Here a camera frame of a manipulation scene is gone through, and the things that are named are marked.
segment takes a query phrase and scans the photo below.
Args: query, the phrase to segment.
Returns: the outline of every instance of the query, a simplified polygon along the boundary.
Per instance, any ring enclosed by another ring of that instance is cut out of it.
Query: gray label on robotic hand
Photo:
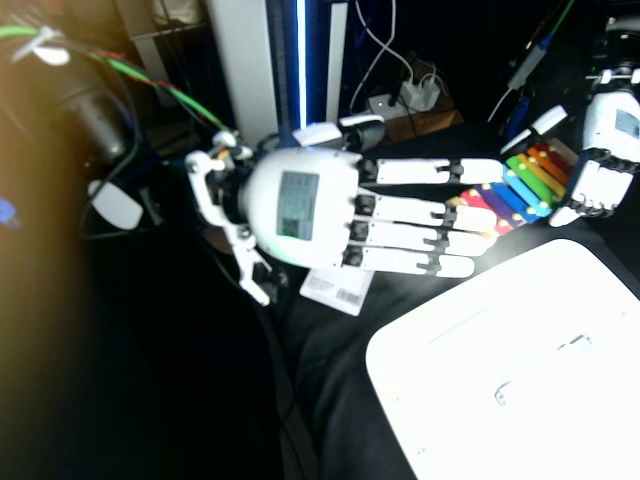
[[[616,128],[633,138],[640,138],[640,121],[630,113],[616,111]]]
[[[320,176],[284,172],[278,198],[278,235],[311,240]]]

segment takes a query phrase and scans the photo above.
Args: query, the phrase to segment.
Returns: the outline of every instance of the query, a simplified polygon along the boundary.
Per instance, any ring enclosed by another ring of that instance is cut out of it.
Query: xylophone
[[[507,159],[504,183],[475,185],[449,200],[453,206],[491,210],[496,236],[551,215],[566,193],[578,157],[557,139],[537,144]]]

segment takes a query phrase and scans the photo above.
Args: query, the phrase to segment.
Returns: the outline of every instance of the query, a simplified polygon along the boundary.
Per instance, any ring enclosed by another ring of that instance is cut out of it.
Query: power adapter
[[[428,112],[433,109],[440,96],[440,87],[435,82],[435,78],[414,85],[412,82],[402,82],[400,87],[400,99],[407,107],[416,112]]]

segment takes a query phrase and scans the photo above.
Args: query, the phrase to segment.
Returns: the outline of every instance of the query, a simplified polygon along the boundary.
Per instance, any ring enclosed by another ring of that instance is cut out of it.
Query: white card
[[[311,270],[300,288],[300,295],[357,317],[374,273],[354,267]]]

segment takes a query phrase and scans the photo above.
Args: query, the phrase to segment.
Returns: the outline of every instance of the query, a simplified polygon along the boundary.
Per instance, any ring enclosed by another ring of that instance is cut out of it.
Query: black tablecloth
[[[486,127],[462,125],[368,156],[495,156],[499,139]],[[451,196],[433,187],[394,190],[422,198]],[[578,221],[553,229],[540,221],[511,232],[476,261],[476,274],[557,238],[577,241],[599,257],[635,294],[640,286],[604,241]],[[305,270],[288,268],[290,292],[274,308],[274,322],[326,479],[415,478],[386,420],[367,375],[365,352],[373,334],[461,281],[377,273],[359,317],[297,295]]]

